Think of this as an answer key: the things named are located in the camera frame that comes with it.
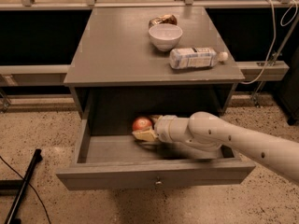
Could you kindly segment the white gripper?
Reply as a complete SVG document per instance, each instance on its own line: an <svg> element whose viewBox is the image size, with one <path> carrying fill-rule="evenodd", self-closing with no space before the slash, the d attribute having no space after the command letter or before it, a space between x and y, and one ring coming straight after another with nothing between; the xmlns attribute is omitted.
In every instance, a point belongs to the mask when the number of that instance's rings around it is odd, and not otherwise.
<svg viewBox="0 0 299 224"><path fill-rule="evenodd" d="M133 136L137 140L154 142L159 139L164 143L185 143L191 140L188 118L178 118L171 115L150 115L149 119L155 123L154 131L152 129L134 131Z"/></svg>

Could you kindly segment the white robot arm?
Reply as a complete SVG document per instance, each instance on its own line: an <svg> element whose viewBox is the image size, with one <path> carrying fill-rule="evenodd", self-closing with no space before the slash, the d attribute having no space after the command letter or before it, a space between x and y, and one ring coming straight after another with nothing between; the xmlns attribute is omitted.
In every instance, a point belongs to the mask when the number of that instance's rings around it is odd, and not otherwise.
<svg viewBox="0 0 299 224"><path fill-rule="evenodd" d="M227 146L291 182L299 182L298 143L236 126L207 112L188 118L141 116L133 121L132 128L132 135L141 142L181 143L202 151Z"/></svg>

